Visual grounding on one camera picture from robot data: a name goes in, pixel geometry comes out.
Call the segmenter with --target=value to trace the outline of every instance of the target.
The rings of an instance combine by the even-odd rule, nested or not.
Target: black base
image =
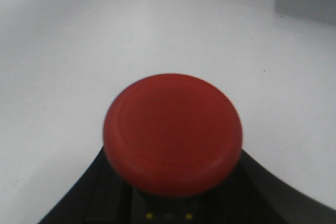
[[[286,223],[262,198],[242,165],[220,185],[190,198],[168,199],[132,188],[101,150],[40,224]]]

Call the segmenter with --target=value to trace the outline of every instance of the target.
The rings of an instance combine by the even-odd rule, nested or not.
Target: red button
[[[219,184],[241,153],[232,103],[211,84],[159,74],[127,87],[105,118],[104,151],[128,183],[159,196],[184,197]]]

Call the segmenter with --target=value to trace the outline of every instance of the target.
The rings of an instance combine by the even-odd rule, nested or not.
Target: white table
[[[336,0],[0,0],[0,223],[35,223],[102,146],[123,88],[225,92],[244,149],[336,209]]]

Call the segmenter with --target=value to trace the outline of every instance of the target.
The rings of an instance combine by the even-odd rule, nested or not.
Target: yellow indicator light
[[[147,214],[146,214],[146,219],[147,220],[152,220],[153,219],[153,214],[151,213],[151,212],[148,212]]]
[[[185,219],[186,219],[186,220],[192,220],[192,219],[193,219],[193,214],[191,214],[190,212],[187,213],[187,214],[185,215]]]

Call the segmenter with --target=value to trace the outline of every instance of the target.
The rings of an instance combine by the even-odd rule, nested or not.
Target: red cap
[[[202,193],[233,170],[242,127],[232,103],[211,84],[159,74],[127,87],[103,128],[113,168],[138,189],[165,197]]]

